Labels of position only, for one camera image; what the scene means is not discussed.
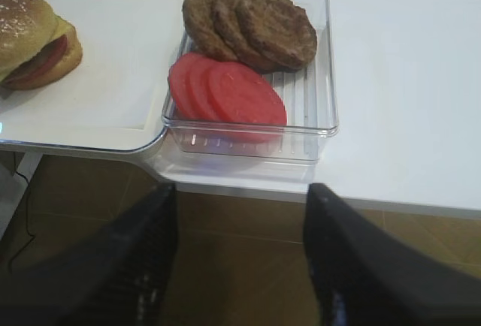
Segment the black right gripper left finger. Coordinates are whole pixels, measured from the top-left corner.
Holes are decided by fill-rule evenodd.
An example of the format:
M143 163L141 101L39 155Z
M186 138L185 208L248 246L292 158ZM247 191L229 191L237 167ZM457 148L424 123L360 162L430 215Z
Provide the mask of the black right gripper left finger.
M1 280L3 325L158 325L177 252L163 183L91 237Z

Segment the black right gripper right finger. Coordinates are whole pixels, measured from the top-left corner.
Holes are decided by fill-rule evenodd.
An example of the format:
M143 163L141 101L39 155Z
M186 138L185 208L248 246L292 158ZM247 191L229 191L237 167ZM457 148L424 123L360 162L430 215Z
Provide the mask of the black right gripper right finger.
M329 187L308 188L304 251L322 325L478 325L480 280L369 222Z

